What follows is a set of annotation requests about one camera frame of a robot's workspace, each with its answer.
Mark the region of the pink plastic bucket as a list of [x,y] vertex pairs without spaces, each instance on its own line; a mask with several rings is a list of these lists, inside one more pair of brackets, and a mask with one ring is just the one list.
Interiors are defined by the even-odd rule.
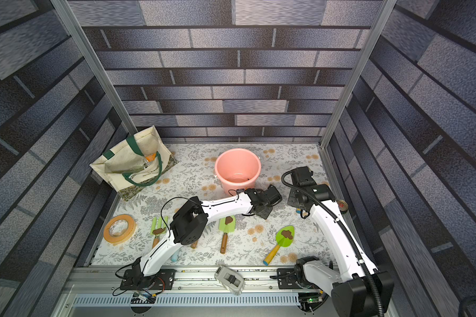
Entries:
[[261,172],[260,158],[247,149],[230,149],[216,160],[214,171],[225,194],[230,190],[254,188]]

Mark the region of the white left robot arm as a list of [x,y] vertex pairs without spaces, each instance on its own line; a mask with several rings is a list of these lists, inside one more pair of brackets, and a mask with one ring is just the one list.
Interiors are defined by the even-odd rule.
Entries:
[[207,224],[238,214],[256,215],[267,219],[273,207],[282,201],[277,188],[270,185],[266,190],[254,188],[239,190],[236,195],[214,201],[201,201],[198,197],[187,198],[184,205],[173,215],[166,235],[146,255],[136,259],[124,272],[121,291],[143,291],[153,285],[157,274],[168,259],[182,246],[197,241]]

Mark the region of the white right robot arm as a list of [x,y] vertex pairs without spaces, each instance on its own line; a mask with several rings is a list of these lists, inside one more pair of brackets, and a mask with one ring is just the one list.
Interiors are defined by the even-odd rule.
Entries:
[[384,316],[394,288],[391,274],[379,271],[367,257],[329,186],[317,184],[306,166],[283,174],[287,176],[291,181],[282,183],[290,188],[290,205],[319,227],[338,265],[332,269],[316,257],[300,258],[294,266],[296,283],[328,295],[339,316]]

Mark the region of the blue trowel with soil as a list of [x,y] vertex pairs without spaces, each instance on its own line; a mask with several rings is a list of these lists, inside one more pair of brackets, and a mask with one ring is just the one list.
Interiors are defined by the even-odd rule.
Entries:
[[172,263],[176,263],[178,261],[178,258],[179,258],[179,250],[177,250],[172,256],[171,256],[171,262]]

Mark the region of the orange tape roll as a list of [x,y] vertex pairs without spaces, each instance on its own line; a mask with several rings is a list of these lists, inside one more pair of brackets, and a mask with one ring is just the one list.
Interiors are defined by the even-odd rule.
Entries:
[[103,238],[110,244],[125,243],[136,230],[136,222],[130,215],[119,215],[112,218],[104,227]]

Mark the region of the cream canvas tote bag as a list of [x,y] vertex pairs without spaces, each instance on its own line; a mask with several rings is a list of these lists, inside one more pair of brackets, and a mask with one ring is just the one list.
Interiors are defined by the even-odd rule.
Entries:
[[127,202],[176,164],[174,154],[152,126],[111,147],[90,167]]

